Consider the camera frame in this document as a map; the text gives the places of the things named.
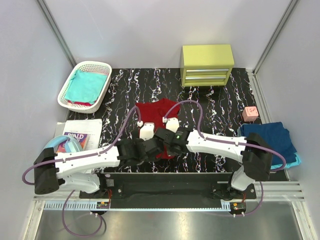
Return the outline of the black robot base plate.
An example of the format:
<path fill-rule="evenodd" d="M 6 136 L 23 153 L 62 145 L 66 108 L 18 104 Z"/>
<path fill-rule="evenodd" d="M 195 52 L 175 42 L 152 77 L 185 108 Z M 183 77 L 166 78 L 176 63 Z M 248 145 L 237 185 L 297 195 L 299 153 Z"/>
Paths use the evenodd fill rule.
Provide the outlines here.
<path fill-rule="evenodd" d="M 100 174 L 102 189 L 81 191 L 81 199 L 107 199 L 111 209 L 173 210 L 221 208 L 222 200 L 255 200 L 253 184 L 244 193 L 229 195 L 231 173 L 110 173 Z"/>

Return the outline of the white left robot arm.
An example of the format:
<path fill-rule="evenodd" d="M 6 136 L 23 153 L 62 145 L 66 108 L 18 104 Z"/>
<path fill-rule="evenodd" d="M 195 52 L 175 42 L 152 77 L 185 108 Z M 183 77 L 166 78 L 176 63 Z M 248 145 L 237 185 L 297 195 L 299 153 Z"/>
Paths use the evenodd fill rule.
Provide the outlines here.
<path fill-rule="evenodd" d="M 103 198 L 108 193 L 107 184 L 96 174 L 88 174 L 88 170 L 154 162 L 164 150 L 163 142 L 156 137 L 126 138 L 107 147 L 72 153 L 45 148 L 33 163 L 34 192 L 46 195 L 65 188 Z"/>

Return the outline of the red t shirt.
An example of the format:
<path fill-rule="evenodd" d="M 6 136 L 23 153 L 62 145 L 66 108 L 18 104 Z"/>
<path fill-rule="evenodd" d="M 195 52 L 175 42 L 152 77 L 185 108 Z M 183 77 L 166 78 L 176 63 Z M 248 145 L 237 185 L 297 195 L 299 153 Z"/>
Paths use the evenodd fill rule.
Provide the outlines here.
<path fill-rule="evenodd" d="M 140 110 L 141 120 L 143 123 L 153 123 L 154 132 L 158 128 L 165 129 L 165 124 L 163 123 L 163 117 L 166 113 L 176 104 L 177 102 L 169 100 L 167 98 L 162 98 L 155 102 L 137 102 L 137 106 Z M 176 106 L 168 115 L 168 118 L 178 118 L 178 113 L 180 112 L 180 106 Z M 156 156 L 157 159 L 171 160 L 174 156 L 169 156 L 167 150 L 165 149 L 162 154 Z"/>

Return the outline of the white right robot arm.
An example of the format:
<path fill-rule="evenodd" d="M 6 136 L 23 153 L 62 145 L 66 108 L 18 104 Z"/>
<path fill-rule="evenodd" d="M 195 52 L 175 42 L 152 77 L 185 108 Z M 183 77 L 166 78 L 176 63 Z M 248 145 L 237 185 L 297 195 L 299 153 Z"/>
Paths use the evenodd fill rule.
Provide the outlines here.
<path fill-rule="evenodd" d="M 228 195 L 232 198 L 239 198 L 254 182 L 270 179 L 273 156 L 265 141 L 256 133 L 249 137 L 228 137 L 179 127 L 176 131 L 159 128 L 153 136 L 163 143 L 172 156 L 187 152 L 204 153 L 240 163 L 227 185 Z"/>

